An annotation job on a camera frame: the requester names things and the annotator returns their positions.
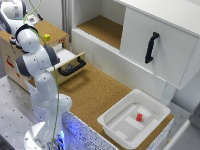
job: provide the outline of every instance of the cabinet handle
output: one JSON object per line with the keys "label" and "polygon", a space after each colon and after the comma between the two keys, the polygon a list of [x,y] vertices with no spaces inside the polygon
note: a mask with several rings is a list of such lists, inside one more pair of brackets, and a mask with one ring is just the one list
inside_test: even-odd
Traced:
{"label": "cabinet handle", "polygon": [[147,49],[147,54],[145,57],[145,63],[148,64],[153,60],[153,57],[151,57],[151,53],[153,50],[153,46],[154,46],[154,40],[157,39],[160,35],[156,32],[153,33],[153,36],[151,37],[150,41],[149,41],[149,45],[148,45],[148,49]]}
{"label": "cabinet handle", "polygon": [[84,67],[86,65],[86,62],[84,60],[82,60],[80,58],[80,56],[77,58],[77,61],[80,63],[79,65],[75,66],[74,68],[71,68],[69,70],[65,70],[63,71],[62,68],[58,68],[58,72],[62,75],[62,76],[69,76],[72,73],[76,72],[77,70],[81,69],[82,67]]}

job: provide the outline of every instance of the white robotic arm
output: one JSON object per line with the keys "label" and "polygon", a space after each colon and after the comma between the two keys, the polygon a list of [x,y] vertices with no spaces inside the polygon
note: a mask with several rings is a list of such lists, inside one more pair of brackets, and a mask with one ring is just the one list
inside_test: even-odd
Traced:
{"label": "white robotic arm", "polygon": [[[40,44],[37,30],[31,23],[23,24],[23,18],[26,15],[26,6],[21,0],[13,2],[0,3],[0,23],[4,29],[16,38],[16,42],[26,53],[17,58],[16,66],[19,72],[27,77],[32,76],[35,80],[37,91],[31,96],[32,104],[45,108],[45,125],[40,129],[35,137],[40,147],[49,149],[54,131],[54,125],[57,114],[57,86],[50,72],[45,69],[56,65],[58,57],[53,48]],[[55,139],[62,131],[62,113],[68,111],[72,106],[72,100],[69,96],[60,94],[60,105],[58,111],[58,122]]]}

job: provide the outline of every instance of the cabinet side panel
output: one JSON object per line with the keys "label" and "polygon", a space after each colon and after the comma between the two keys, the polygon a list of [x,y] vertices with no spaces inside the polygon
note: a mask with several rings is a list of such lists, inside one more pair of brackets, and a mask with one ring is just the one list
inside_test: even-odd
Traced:
{"label": "cabinet side panel", "polygon": [[108,50],[105,43],[96,40],[79,29],[72,30],[72,47],[75,54],[84,51],[88,63],[115,80],[131,89],[138,88],[155,99],[161,98],[165,81],[134,65],[117,52]]}
{"label": "cabinet side panel", "polygon": [[102,0],[73,0],[73,28],[101,14]]}
{"label": "cabinet side panel", "polygon": [[122,25],[124,24],[126,6],[113,0],[102,0],[101,15]]}
{"label": "cabinet side panel", "polygon": [[200,70],[200,40],[190,58],[187,70],[183,76],[179,89],[182,89]]}

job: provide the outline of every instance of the white plastic tray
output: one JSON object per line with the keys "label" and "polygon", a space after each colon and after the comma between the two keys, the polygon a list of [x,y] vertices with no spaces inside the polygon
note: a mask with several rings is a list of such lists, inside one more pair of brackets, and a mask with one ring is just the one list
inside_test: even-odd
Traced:
{"label": "white plastic tray", "polygon": [[[98,118],[106,134],[126,149],[136,149],[169,115],[170,109],[133,90]],[[143,114],[141,122],[137,114]]]}

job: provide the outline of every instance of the red block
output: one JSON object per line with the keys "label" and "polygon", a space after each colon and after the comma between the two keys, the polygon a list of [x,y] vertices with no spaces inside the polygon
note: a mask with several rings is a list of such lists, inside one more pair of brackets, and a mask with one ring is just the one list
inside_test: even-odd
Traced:
{"label": "red block", "polygon": [[143,116],[142,114],[138,114],[136,120],[141,122],[142,121],[142,116]]}

